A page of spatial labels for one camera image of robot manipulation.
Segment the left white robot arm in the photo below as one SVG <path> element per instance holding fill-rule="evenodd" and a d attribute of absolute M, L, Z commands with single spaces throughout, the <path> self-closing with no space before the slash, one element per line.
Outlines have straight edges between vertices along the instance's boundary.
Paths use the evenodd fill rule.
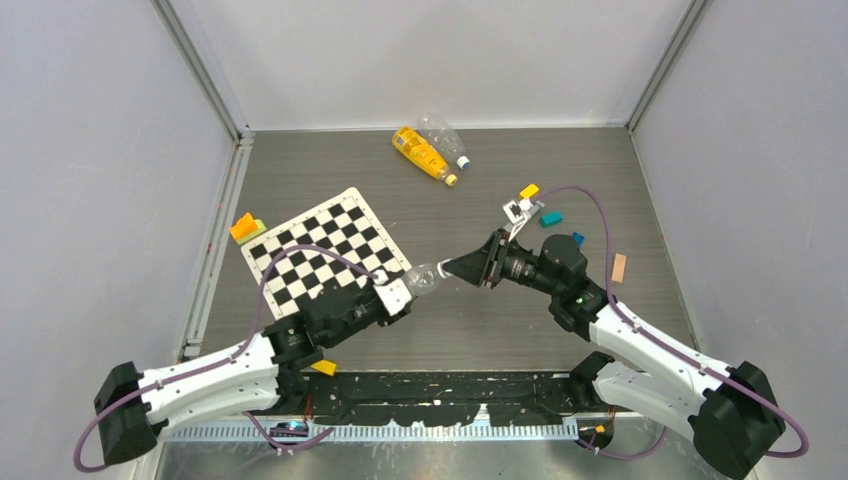
<path fill-rule="evenodd" d="M 234 413 L 298 412 L 307 398 L 303 370 L 373 324 L 407 315 L 414 295 L 395 280 L 332 289 L 228 349 L 144 372 L 114 367 L 94 399 L 103 462 L 135 460 L 181 427 Z"/>

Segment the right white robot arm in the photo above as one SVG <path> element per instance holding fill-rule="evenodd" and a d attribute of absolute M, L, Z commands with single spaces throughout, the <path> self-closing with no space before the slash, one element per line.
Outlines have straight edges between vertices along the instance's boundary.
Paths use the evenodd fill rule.
<path fill-rule="evenodd" d="M 440 262 L 438 271 L 476 287 L 509 280 L 548 295 L 555 322 L 600 348 L 571 372 L 577 406 L 638 412 L 690 440 L 722 475 L 746 478 L 786 430 L 767 407 L 776 401 L 767 375 L 750 362 L 733 367 L 676 341 L 590 279 L 587 265 L 568 235 L 549 236 L 534 253 L 499 229 L 478 249 Z"/>

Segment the clear plastic bottle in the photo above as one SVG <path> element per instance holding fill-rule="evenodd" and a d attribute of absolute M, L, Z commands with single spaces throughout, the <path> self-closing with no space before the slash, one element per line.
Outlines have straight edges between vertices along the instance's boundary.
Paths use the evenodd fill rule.
<path fill-rule="evenodd" d="M 445 270 L 444 261 L 413 266 L 403 275 L 403 282 L 414 297 L 428 295 L 435 291 L 440 283 L 452 277 Z"/>

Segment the yellow juice bottle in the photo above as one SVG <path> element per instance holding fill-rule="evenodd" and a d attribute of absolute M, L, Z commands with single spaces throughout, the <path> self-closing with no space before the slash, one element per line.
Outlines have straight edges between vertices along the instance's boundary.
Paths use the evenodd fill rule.
<path fill-rule="evenodd" d="M 456 185 L 458 178 L 451 171 L 441 154 L 423 136 L 411 127 L 398 129 L 392 137 L 392 145 L 412 164 L 430 177 L 448 187 Z"/>

